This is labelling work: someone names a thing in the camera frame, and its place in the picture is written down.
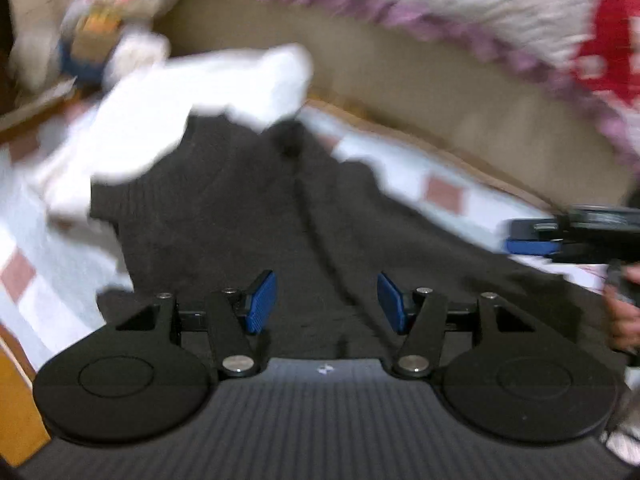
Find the person's right hand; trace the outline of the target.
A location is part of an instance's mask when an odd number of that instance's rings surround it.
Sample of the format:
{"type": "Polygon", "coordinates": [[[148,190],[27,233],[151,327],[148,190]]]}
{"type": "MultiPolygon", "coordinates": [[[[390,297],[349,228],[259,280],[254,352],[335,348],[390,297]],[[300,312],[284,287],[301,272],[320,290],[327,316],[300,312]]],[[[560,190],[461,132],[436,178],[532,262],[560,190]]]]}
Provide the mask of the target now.
{"type": "Polygon", "coordinates": [[[608,316],[608,345],[614,350],[632,351],[639,348],[639,308],[622,299],[612,282],[603,289],[608,316]]]}

